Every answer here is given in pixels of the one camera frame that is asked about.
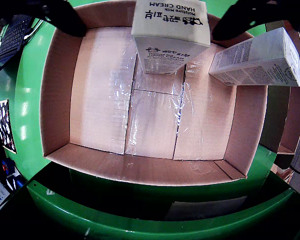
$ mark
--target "label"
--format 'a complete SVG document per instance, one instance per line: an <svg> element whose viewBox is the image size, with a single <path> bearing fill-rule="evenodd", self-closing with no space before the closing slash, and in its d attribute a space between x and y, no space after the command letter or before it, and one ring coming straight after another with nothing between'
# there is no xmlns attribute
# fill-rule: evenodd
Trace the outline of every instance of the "label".
<svg viewBox="0 0 300 240"><path fill-rule="evenodd" d="M160 50L157 47L148 47L148 55L144 59L145 72L169 74L180 66L184 65L186 58L191 55L188 53L177 52L173 49Z"/></svg>
<svg viewBox="0 0 300 240"><path fill-rule="evenodd" d="M145 73L172 74L210 46L206 3L137 0L131 34Z"/></svg>
<svg viewBox="0 0 300 240"><path fill-rule="evenodd" d="M284 28L218 52L209 73L226 85L300 85L300 59Z"/></svg>

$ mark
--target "box flap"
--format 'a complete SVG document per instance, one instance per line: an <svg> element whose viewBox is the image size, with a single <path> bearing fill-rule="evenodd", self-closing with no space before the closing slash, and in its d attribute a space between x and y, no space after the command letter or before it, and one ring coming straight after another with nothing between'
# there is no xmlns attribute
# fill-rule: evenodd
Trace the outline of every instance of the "box flap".
<svg viewBox="0 0 300 240"><path fill-rule="evenodd" d="M81 37L56 29L45 60L40 93L43 155L69 143L70 103Z"/></svg>
<svg viewBox="0 0 300 240"><path fill-rule="evenodd" d="M69 143L47 159L92 176L153 186L200 186L232 179L213 161L119 155Z"/></svg>
<svg viewBox="0 0 300 240"><path fill-rule="evenodd" d="M237 86L234 117L224 159L247 175L254 159L267 107L268 86Z"/></svg>
<svg viewBox="0 0 300 240"><path fill-rule="evenodd" d="M277 151L278 151L277 154L295 154L294 151L291 151L290 149L288 149L282 145L279 145L279 148Z"/></svg>
<svg viewBox="0 0 300 240"><path fill-rule="evenodd" d="M231 166L227 161L225 160L219 160L214 161L215 164L217 164L230 178L232 179L243 179L245 178L245 175L243 175L241 172L239 172L237 169L235 169L233 166Z"/></svg>
<svg viewBox="0 0 300 240"><path fill-rule="evenodd" d="M300 139L300 87L291 87L289 109L280 145L296 152Z"/></svg>

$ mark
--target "cardboard box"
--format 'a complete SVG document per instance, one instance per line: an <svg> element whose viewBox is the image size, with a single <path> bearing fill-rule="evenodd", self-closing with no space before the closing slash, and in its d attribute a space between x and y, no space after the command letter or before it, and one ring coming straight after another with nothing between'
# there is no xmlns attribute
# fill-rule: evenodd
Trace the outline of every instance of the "cardboard box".
<svg viewBox="0 0 300 240"><path fill-rule="evenodd" d="M283 27L218 52L209 73L226 85L300 86L300 58Z"/></svg>
<svg viewBox="0 0 300 240"><path fill-rule="evenodd" d="M137 57L133 89L180 96L184 84L184 75L185 67L181 67L171 75L144 73Z"/></svg>
<svg viewBox="0 0 300 240"><path fill-rule="evenodd" d="M281 27L287 30L300 56L300 35L287 21L266 24L267 31ZM266 108L260 144L277 153L275 163L286 169L300 139L300 87L269 86Z"/></svg>
<svg viewBox="0 0 300 240"><path fill-rule="evenodd" d="M143 72L172 74L210 46L206 3L137 0L131 34Z"/></svg>
<svg viewBox="0 0 300 240"><path fill-rule="evenodd" d="M104 27L120 32L120 27L131 27L134 7L134 1L117 0L83 5L77 7L76 11L89 28L88 32ZM213 28L218 19L211 15L208 17L210 27ZM228 47L250 37L251 35L244 33L231 41L213 42ZM73 85L74 73L78 54L82 50L82 42L82 38L67 35L58 29L55 30L51 41L43 71L40 96L40 129L45 158L92 176L154 186L210 185L247 177L263 127L267 86L238 86L236 88L231 131L229 136L225 136L228 138L228 144L223 158L220 154L216 160L181 161L121 155L73 144L70 133L70 116L73 114L71 113L73 110L71 95L72 88L75 87ZM99 48L107 48L106 43L105 40ZM215 85L210 84L212 80L216 84L221 83L216 79L211 79L208 71L209 68L202 69L198 72L199 75L194 77L198 81L205 82L208 85L206 90L209 92L215 90ZM84 92L88 91L84 85L76 85L76 87L82 88ZM229 94L233 98L232 91L223 89L220 93L212 94L212 99L222 105L221 109L225 109L224 105L227 106L229 103L224 99L229 98ZM88 106L89 101L83 101L82 104ZM206 107L207 113L211 113L210 106L206 105ZM87 111L86 114L92 116L94 112ZM216 111L215 114L218 119L224 117L223 111ZM211 124L212 128L217 128L219 122L211 121ZM207 151L212 153L214 149L207 149Z"/></svg>
<svg viewBox="0 0 300 240"><path fill-rule="evenodd" d="M93 28L82 39L72 84L71 143L124 154L137 56L130 32Z"/></svg>
<svg viewBox="0 0 300 240"><path fill-rule="evenodd" d="M129 109L125 153L173 159L179 122L177 95L134 90Z"/></svg>

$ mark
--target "green machine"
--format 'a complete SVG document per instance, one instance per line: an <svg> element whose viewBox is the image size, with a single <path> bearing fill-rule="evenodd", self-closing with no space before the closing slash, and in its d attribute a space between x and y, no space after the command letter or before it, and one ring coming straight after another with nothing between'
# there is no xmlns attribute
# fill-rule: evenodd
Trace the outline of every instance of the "green machine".
<svg viewBox="0 0 300 240"><path fill-rule="evenodd" d="M96 2L70 0L72 6ZM218 17L236 0L206 0ZM0 239L300 239L300 195L270 171L276 154L259 145L248 178L205 186L163 187L93 177L42 157L41 79L55 27L43 23L20 63L0 72L9 99L16 162L27 184L0 211ZM265 32L264 26L250 33ZM168 220L174 203L244 198L234 212Z"/></svg>

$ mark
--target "cardboard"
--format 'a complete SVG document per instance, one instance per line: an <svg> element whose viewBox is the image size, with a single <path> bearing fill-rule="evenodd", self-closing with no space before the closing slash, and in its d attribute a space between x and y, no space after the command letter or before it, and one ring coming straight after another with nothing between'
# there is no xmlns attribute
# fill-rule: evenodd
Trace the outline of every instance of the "cardboard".
<svg viewBox="0 0 300 240"><path fill-rule="evenodd" d="M210 46L206 3L137 0L131 34L143 72L173 74Z"/></svg>
<svg viewBox="0 0 300 240"><path fill-rule="evenodd" d="M171 75L144 73L136 59L133 89L180 96L184 84L185 68Z"/></svg>
<svg viewBox="0 0 300 240"><path fill-rule="evenodd" d="M180 97L134 90L129 109L125 153L172 159L177 137Z"/></svg>
<svg viewBox="0 0 300 240"><path fill-rule="evenodd" d="M70 142L123 154L137 51L130 27L87 31L71 94Z"/></svg>
<svg viewBox="0 0 300 240"><path fill-rule="evenodd" d="M220 160L225 156L236 104L236 86L209 75L215 53L210 48L186 65L185 89L175 160Z"/></svg>
<svg viewBox="0 0 300 240"><path fill-rule="evenodd" d="M209 73L225 85L300 86L298 51L283 27L218 52Z"/></svg>

